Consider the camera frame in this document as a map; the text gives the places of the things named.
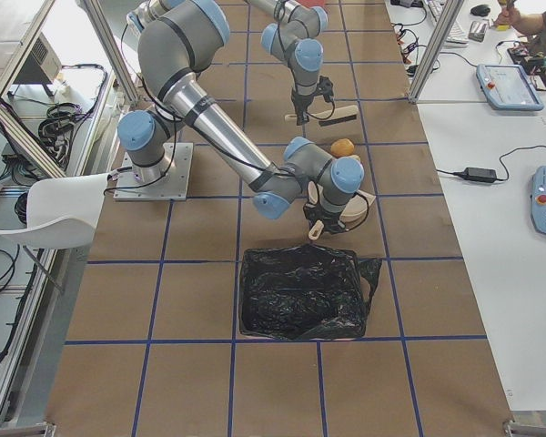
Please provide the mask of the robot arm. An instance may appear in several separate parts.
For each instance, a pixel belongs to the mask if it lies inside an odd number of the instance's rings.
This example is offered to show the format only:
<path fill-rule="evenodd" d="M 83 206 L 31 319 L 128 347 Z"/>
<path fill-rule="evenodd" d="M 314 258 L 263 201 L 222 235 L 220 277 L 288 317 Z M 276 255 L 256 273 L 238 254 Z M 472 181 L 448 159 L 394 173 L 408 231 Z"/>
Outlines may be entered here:
<path fill-rule="evenodd" d="M 321 76 L 323 46 L 318 35 L 327 27 L 321 7 L 297 1 L 257 1 L 274 16 L 262 33 L 265 50 L 287 66 L 294 79 L 291 101 L 297 123 L 308 122 L 314 97 L 333 100 L 331 81 Z M 268 219 L 279 218 L 293 200 L 316 183 L 322 192 L 307 204 L 310 222 L 322 221 L 332 233 L 344 230 L 340 215 L 359 190 L 364 169 L 353 158 L 334 158 L 313 142 L 295 137 L 278 167 L 247 137 L 197 82 L 230 36 L 228 21 L 214 1 L 145 1 L 126 20 L 138 34 L 142 79 L 156 99 L 153 110 L 134 111 L 118 126 L 122 146 L 135 168 L 158 168 L 164 140 L 179 125 L 194 129 L 254 191 L 253 203 Z"/>
<path fill-rule="evenodd" d="M 291 102 L 296 124 L 303 126 L 312 118 L 322 126 L 345 119 L 337 114 L 333 83 L 319 71 L 324 49 L 317 37 L 327 28 L 328 17 L 319 6 L 308 8 L 298 1 L 249 1 L 249 5 L 270 15 L 274 22 L 261 34 L 267 53 L 285 65 L 293 78 Z M 306 203 L 304 214 L 311 226 L 321 222 L 330 234 L 342 233 L 346 225 L 340 214 L 356 190 L 344 191 L 338 184 L 335 159 L 303 138 L 291 142 L 284 155 L 286 168 L 298 176 L 307 175 L 315 184 L 318 200 Z"/>

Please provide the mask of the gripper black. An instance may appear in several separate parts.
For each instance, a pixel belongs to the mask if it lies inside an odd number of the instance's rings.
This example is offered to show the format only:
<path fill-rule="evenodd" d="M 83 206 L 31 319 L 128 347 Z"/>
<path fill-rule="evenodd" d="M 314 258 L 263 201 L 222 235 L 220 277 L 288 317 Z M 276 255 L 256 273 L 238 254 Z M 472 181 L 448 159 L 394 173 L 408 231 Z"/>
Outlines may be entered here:
<path fill-rule="evenodd" d="M 319 234 L 339 234 L 347 231 L 345 223 L 340 219 L 340 212 L 331 212 L 320 204 L 306 203 L 303 212 L 309 224 L 310 231 Z"/>
<path fill-rule="evenodd" d="M 308 108 L 313 103 L 315 93 L 309 95 L 301 95 L 298 91 L 291 91 L 291 102 L 296 111 L 296 125 L 302 126 L 303 123 L 309 122 Z"/>

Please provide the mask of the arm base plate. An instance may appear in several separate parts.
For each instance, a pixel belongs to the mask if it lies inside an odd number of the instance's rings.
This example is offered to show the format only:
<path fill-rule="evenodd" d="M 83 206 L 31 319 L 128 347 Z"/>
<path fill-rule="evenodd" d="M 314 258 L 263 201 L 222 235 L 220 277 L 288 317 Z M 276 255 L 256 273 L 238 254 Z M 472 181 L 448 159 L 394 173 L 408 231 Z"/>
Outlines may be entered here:
<path fill-rule="evenodd" d="M 132 163 L 126 152 L 117 176 L 113 198 L 116 201 L 185 201 L 194 146 L 192 143 L 166 142 L 164 156 L 154 166 L 142 168 Z"/>

